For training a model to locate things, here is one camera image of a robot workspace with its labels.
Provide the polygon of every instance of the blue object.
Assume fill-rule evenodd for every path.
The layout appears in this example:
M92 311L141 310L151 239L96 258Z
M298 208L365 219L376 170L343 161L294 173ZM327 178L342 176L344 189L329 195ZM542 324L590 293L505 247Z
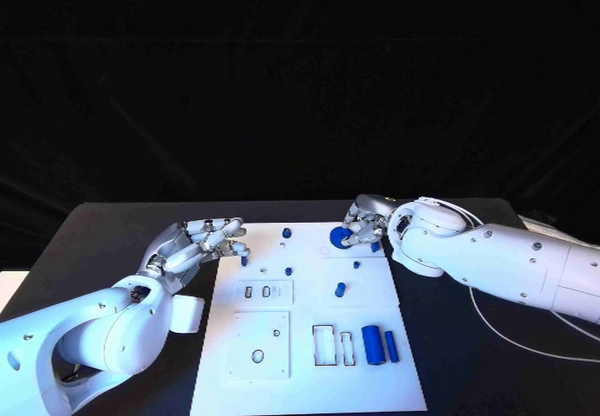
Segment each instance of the blue object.
M342 297L343 296L343 291L346 290L346 284L344 283L342 283L342 282L339 282L337 283L337 289L334 290L334 295L337 296L337 297Z
M350 248L347 245L342 245L342 240L349 237L353 234L352 230L342 227L334 227L331 229L331 232L329 234L329 241L331 242L333 246L337 247L342 250L346 250Z
M393 334L391 331L385 331L385 343L388 344L388 354L389 354L389 361L398 362L398 351L396 351L396 343L393 342Z
M362 340L365 342L366 362L372 366L385 363L383 344L381 343L379 327L362 327Z

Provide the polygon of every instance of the blue knob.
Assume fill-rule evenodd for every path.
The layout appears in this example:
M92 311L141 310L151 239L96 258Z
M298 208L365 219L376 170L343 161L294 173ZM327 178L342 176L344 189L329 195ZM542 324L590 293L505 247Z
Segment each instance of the blue knob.
M337 283L337 289L334 290L334 295L337 296L337 297L342 297L343 296L343 291L346 290L346 284L344 283L342 283L342 282L339 282Z

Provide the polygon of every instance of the robotic hand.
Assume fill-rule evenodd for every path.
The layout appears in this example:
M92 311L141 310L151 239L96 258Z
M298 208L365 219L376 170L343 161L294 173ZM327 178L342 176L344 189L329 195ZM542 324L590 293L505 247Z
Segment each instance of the robotic hand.
M223 218L170 225L140 271L112 288L0 324L0 414L75 413L154 362L168 329L197 331L203 301L173 294L205 262L249 254L228 240L245 235L242 224ZM56 355L88 374L60 379Z
M353 233L347 227L357 222ZM331 243L349 249L388 235L392 259L421 276L444 272L461 284L600 324L600 251L533 232L483 224L432 198L401 204L359 195Z

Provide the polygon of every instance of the blue cylinder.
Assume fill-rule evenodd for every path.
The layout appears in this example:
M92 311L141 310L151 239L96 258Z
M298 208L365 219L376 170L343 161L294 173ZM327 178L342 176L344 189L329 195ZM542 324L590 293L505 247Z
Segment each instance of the blue cylinder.
M381 343L379 327L362 327L362 340L365 342L366 362L372 366L385 363L383 344Z
M391 331L385 331L385 343L388 344L388 354L389 354L389 361L398 362L398 351L396 351L396 343L393 342L393 334Z
M337 283L337 289L334 290L334 295L337 297L343 296L343 291L346 290L346 283L339 282Z

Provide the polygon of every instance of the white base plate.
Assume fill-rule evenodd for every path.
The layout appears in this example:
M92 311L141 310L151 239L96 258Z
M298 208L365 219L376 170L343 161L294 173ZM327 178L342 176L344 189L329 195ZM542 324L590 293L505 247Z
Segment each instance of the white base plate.
M193 391L192 415L357 413L425 410L415 363L398 308L398 296L382 250L362 244L336 249L329 233L339 223L245 224L239 239L251 248L248 266L238 257L220 259L202 360ZM291 229L281 238L284 227ZM352 267L353 260L360 267ZM285 267L293 275L285 276ZM293 280L294 303L288 311L288 379L232 380L228 349L235 342L233 314L274 308L236 305L242 280ZM333 292L346 283L342 298ZM337 365L314 366L313 325L333 325ZM399 362L369 366L360 328L391 330ZM352 333L356 365L342 363L340 332Z

